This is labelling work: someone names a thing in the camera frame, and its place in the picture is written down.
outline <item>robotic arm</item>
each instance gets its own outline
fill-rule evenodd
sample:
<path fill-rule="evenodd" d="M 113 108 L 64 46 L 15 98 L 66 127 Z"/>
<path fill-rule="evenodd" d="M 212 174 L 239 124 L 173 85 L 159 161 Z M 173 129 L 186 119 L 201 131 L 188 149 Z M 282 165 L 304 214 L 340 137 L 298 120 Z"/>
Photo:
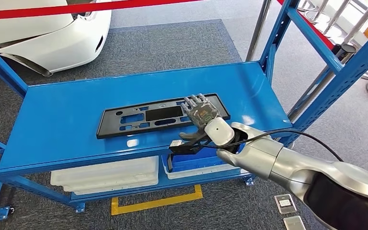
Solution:
<path fill-rule="evenodd" d="M 223 161 L 284 187 L 330 229 L 368 229 L 368 171 L 297 153 L 270 136 L 246 142 L 238 152 L 239 141 L 264 132 L 237 122 L 229 126 L 201 94 L 185 101 L 184 112 L 198 127 L 198 134 L 206 134 L 221 147 L 217 155 Z"/>

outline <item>yellow floor marking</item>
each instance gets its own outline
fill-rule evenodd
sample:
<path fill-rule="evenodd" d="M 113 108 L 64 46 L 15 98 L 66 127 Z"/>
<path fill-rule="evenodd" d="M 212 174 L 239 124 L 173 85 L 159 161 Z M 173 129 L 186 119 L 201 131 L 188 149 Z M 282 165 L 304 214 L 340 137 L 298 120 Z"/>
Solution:
<path fill-rule="evenodd" d="M 129 212 L 136 212 L 154 207 L 161 207 L 166 205 L 173 205 L 191 200 L 198 200 L 202 198 L 201 186 L 199 184 L 194 185 L 195 192 L 186 195 L 178 195 L 160 200 L 153 200 L 149 202 L 143 202 L 134 205 L 126 205 L 119 207 L 118 197 L 113 197 L 111 202 L 111 215 L 118 215 Z"/>

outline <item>black cable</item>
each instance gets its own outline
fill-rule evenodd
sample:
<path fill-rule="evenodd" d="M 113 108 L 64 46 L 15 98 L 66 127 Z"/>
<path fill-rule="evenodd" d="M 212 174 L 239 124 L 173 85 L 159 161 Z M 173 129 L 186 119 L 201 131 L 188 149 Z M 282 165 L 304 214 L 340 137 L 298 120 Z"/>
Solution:
<path fill-rule="evenodd" d="M 223 148 L 227 148 L 227 147 L 231 147 L 231 146 L 234 146 L 234 145 L 240 145 L 242 143 L 246 143 L 246 142 L 250 142 L 250 141 L 255 141 L 257 139 L 260 139 L 262 137 L 265 137 L 265 136 L 268 136 L 268 135 L 271 135 L 271 134 L 274 134 L 274 133 L 284 133 L 284 132 L 289 132 L 289 133 L 298 133 L 300 135 L 303 135 L 303 136 L 306 136 L 306 137 L 309 137 L 315 141 L 317 141 L 318 143 L 320 143 L 322 146 L 324 146 L 328 151 L 330 151 L 330 153 L 332 153 L 339 161 L 342 161 L 342 158 L 340 158 L 338 156 L 338 154 L 336 154 L 335 151 L 333 151 L 329 146 L 327 146 L 325 143 L 323 143 L 322 141 L 320 141 L 319 139 L 317 139 L 316 137 L 308 134 L 308 133 L 304 133 L 304 132 L 301 132 L 301 131 L 297 131 L 297 130 L 293 130 L 293 129 L 282 129 L 282 130 L 274 130 L 274 131 L 269 131 L 269 132 L 266 132 L 266 133 L 263 133 L 263 134 L 260 134 L 256 137 L 253 137 L 253 138 L 250 138 L 250 139 L 247 139 L 247 140 L 242 140 L 242 141 L 238 141 L 238 142 L 234 142 L 234 143 L 231 143 L 231 144 L 226 144 L 226 145 L 221 145 L 221 146 L 213 146 L 213 145 L 202 145 L 203 147 L 206 147 L 206 148 L 212 148 L 212 149 L 223 149 Z"/>

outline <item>shelf caster wheel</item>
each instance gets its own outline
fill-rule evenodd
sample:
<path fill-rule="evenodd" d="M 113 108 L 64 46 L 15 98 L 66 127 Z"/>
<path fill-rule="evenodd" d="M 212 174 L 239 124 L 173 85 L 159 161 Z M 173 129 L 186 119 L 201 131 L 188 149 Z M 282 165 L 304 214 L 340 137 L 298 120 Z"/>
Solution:
<path fill-rule="evenodd" d="M 75 208 L 75 213 L 83 213 L 85 212 L 85 203 L 78 204 Z"/>
<path fill-rule="evenodd" d="M 14 212 L 15 212 L 15 207 L 13 207 L 12 205 L 9 205 L 8 215 L 12 215 Z"/>
<path fill-rule="evenodd" d="M 252 186 L 254 185 L 253 180 L 256 178 L 255 175 L 245 176 L 243 177 L 243 181 L 245 181 L 246 186 Z"/>
<path fill-rule="evenodd" d="M 5 214 L 0 214 L 0 220 L 7 219 L 9 215 L 12 215 L 15 212 L 15 208 L 12 205 L 8 205 L 2 208 L 5 210 Z"/>

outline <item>white plastic tray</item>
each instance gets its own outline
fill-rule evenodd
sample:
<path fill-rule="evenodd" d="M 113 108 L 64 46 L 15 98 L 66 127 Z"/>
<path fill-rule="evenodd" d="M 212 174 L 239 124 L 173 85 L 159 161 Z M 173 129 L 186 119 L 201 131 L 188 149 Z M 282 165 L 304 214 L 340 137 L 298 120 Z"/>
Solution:
<path fill-rule="evenodd" d="M 159 157 L 154 156 L 52 171 L 50 183 L 82 195 L 154 185 L 158 170 Z"/>
<path fill-rule="evenodd" d="M 188 177 L 188 176 L 197 176 L 197 175 L 206 174 L 206 173 L 216 173 L 216 172 L 232 170 L 232 169 L 238 169 L 238 168 L 233 167 L 230 164 L 222 164 L 222 165 L 217 165 L 217 166 L 210 166 L 210 167 L 205 167 L 205 168 L 191 169 L 191 170 L 185 170 L 181 172 L 172 173 L 172 172 L 168 172 L 167 168 L 164 166 L 164 171 L 166 172 L 167 177 L 169 179 L 178 179 L 178 178 L 183 178 L 183 177 Z"/>

